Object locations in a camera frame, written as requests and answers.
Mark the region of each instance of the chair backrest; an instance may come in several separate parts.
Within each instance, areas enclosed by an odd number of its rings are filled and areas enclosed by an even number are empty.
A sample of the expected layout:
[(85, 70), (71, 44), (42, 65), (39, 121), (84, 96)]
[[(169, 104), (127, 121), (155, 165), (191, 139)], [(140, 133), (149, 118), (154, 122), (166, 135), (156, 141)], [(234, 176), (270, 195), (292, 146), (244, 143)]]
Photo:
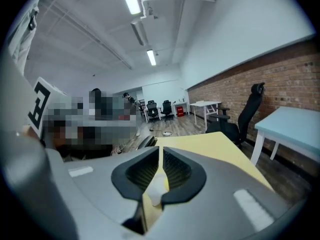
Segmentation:
[(151, 103), (146, 105), (146, 107), (148, 108), (148, 115), (150, 117), (155, 117), (159, 114), (158, 109), (157, 109), (157, 103)]
[(164, 114), (170, 114), (172, 112), (172, 109), (171, 109), (171, 102), (169, 100), (165, 100), (163, 103), (162, 103), (162, 106), (163, 106), (163, 113)]
[(264, 82), (256, 83), (251, 87), (251, 94), (249, 96), (249, 99), (247, 100), (244, 109), (239, 115), (238, 126), (241, 141), (246, 140), (249, 122), (261, 104), (265, 89), (264, 84)]

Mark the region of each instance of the chair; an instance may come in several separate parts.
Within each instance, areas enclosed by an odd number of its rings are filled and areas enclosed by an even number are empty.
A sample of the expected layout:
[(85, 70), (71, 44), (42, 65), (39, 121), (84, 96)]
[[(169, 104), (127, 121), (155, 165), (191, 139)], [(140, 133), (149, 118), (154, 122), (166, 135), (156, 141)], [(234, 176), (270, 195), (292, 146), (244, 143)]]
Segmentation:
[(168, 118), (172, 118), (172, 116), (169, 116), (170, 113), (172, 113), (172, 108), (171, 108), (171, 102), (169, 100), (165, 100), (162, 103), (163, 106), (163, 111), (161, 111), (161, 114), (165, 115), (164, 121), (167, 121)]
[(157, 109), (157, 103), (151, 103), (146, 105), (148, 108), (148, 116), (152, 117), (153, 119), (159, 115), (158, 109)]
[(241, 148), (241, 143), (247, 139), (248, 125), (256, 111), (258, 110), (264, 92), (264, 82), (256, 83), (251, 87), (251, 94), (246, 102), (246, 105), (239, 115), (238, 125), (228, 122), (230, 116), (227, 115), (226, 107), (218, 107), (218, 110), (222, 110), (223, 114), (213, 114), (211, 117), (217, 118), (219, 121), (213, 122), (209, 125), (205, 133), (222, 132), (226, 135), (234, 144)]

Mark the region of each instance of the brick wall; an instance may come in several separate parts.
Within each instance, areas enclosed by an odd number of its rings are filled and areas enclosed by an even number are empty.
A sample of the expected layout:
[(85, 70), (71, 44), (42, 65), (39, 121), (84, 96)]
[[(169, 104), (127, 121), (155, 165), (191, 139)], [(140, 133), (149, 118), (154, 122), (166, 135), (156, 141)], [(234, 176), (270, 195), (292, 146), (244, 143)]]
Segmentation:
[[(320, 53), (314, 40), (303, 41), (273, 51), (216, 75), (188, 90), (190, 103), (221, 101), (230, 108), (230, 122), (238, 124), (251, 86), (265, 82), (263, 101), (249, 123), (247, 138), (256, 141), (254, 125), (280, 106), (320, 111)], [(203, 117), (203, 111), (196, 114)], [(265, 140), (264, 147), (272, 150), (275, 143)], [(279, 146), (278, 152), (287, 160), (317, 176), (319, 165), (311, 159)]]

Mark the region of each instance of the chair armrest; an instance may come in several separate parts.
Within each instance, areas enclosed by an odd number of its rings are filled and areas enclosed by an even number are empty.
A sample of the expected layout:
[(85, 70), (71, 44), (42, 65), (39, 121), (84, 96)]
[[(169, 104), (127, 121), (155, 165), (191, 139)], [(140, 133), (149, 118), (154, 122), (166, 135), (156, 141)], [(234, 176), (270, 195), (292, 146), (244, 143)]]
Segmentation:
[(224, 114), (211, 114), (210, 117), (222, 119), (224, 121), (227, 121), (228, 119), (230, 119), (230, 116), (224, 115)]
[(228, 107), (217, 107), (218, 110), (230, 110)]

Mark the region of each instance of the ceiling light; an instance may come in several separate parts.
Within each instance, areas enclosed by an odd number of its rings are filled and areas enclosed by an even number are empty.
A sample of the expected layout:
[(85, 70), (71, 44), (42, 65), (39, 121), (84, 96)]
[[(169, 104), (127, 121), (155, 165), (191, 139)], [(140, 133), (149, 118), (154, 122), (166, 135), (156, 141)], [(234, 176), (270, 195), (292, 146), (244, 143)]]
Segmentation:
[(125, 0), (125, 2), (129, 7), (131, 14), (138, 14), (141, 12), (138, 0)]
[(147, 50), (146, 53), (148, 54), (149, 60), (151, 62), (152, 66), (156, 66), (156, 59), (155, 59), (155, 55), (154, 55), (154, 51), (151, 50)]

